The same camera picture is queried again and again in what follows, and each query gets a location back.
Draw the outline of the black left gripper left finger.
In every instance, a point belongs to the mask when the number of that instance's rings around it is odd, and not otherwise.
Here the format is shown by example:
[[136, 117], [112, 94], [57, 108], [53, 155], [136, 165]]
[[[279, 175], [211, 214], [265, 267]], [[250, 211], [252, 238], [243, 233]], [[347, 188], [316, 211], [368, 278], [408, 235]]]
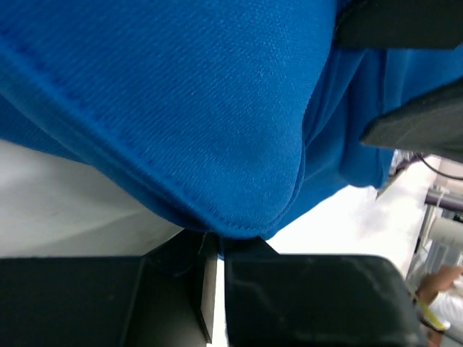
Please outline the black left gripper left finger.
[[182, 231], [142, 256], [1, 260], [3, 346], [206, 346], [216, 237]]

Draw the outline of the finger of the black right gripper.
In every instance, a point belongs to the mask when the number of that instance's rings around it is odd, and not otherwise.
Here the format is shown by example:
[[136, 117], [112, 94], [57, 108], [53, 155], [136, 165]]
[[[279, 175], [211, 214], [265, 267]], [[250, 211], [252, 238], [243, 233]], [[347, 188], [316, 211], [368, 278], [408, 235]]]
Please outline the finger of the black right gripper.
[[462, 154], [462, 79], [411, 99], [373, 119], [364, 145], [434, 155]]
[[461, 1], [351, 1], [337, 15], [342, 48], [454, 49], [462, 44]]

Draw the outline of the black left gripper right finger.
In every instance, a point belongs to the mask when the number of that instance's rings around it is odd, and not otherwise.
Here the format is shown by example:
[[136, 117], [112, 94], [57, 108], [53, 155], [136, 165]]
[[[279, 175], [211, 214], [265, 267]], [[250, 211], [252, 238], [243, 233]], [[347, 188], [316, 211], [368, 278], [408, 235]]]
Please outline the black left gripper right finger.
[[231, 346], [425, 346], [396, 267], [364, 254], [280, 254], [222, 243]]

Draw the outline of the blue zip-up jacket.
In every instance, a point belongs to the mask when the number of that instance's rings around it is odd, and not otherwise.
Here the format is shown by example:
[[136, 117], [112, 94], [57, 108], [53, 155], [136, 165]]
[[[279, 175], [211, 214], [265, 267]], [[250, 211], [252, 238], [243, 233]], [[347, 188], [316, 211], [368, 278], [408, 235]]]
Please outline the blue zip-up jacket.
[[364, 128], [462, 78], [454, 49], [342, 48], [351, 1], [3, 1], [1, 138], [93, 166], [172, 223], [271, 238], [381, 187]]

